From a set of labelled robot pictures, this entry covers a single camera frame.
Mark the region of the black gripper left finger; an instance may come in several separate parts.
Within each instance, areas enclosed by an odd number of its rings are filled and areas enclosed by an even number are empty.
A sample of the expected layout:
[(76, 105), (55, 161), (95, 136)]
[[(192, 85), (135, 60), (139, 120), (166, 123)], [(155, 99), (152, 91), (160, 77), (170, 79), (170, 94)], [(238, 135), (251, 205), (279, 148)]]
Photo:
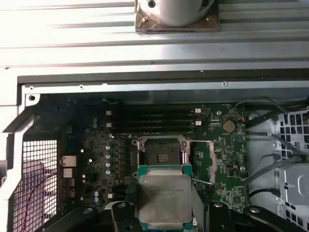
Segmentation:
[(139, 220), (127, 202), (113, 202), (111, 209), (99, 212), (90, 206), (79, 207), (59, 219), (45, 232), (141, 232)]

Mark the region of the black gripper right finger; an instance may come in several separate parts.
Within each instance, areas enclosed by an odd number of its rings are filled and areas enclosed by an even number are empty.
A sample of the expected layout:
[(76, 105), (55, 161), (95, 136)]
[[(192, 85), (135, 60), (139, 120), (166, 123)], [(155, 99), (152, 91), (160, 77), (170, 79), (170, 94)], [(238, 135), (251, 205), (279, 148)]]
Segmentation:
[(208, 232), (307, 232), (308, 223), (287, 214), (282, 218), (260, 206), (249, 206), (242, 213), (223, 202), (212, 202), (207, 211)]

